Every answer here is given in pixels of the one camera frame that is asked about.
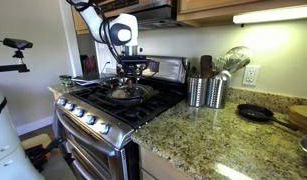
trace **cabinet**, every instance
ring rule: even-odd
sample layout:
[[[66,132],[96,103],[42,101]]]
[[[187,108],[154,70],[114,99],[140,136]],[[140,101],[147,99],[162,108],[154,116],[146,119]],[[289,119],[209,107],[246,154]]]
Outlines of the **cabinet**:
[[[195,26],[233,24],[247,12],[307,5],[307,0],[180,0],[177,20]]]
[[[192,180],[152,152],[140,147],[141,180]]]
[[[72,15],[76,34],[88,34],[89,30],[81,15],[72,7]]]

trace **pan handle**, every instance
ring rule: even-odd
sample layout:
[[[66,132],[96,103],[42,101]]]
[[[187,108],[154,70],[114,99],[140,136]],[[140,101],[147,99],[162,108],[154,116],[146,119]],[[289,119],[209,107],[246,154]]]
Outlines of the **pan handle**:
[[[272,121],[274,121],[274,122],[277,122],[277,123],[279,123],[279,124],[281,124],[281,125],[287,127],[287,128],[292,129],[293,131],[296,131],[296,130],[299,129],[298,127],[293,126],[293,125],[291,125],[291,124],[289,124],[289,123],[285,123],[285,122],[279,121],[279,120],[277,120],[275,117],[270,117],[270,119],[271,119]]]

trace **stainless steel oven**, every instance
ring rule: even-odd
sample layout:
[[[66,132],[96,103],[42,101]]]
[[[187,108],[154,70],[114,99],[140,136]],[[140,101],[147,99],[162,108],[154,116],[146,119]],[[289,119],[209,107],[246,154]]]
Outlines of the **stainless steel oven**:
[[[55,103],[54,132],[65,139],[61,152],[78,179],[140,178],[138,146],[131,135],[186,96],[185,59],[150,58],[164,69],[139,81],[159,91],[145,102],[130,107],[116,103],[107,96],[116,87],[100,83],[64,94]]]

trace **kitchen utensil holder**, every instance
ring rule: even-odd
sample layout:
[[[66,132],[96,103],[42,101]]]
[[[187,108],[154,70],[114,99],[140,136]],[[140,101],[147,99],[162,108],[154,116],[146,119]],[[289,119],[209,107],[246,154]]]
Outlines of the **kitchen utensil holder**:
[[[205,105],[207,78],[188,77],[188,104],[193,107]]]
[[[229,80],[209,78],[207,85],[206,106],[210,108],[224,108]]]

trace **black frying pan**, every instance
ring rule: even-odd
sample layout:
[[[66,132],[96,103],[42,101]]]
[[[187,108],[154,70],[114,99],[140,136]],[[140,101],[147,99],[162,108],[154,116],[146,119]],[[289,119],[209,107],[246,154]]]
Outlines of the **black frying pan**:
[[[259,121],[259,122],[265,122],[265,121],[272,120],[292,130],[298,129],[297,127],[291,124],[277,120],[274,117],[274,113],[272,111],[264,107],[261,107],[261,106],[256,106],[256,105],[251,105],[251,104],[240,104],[237,106],[237,109],[239,111],[239,114],[242,117],[249,119],[249,120]]]

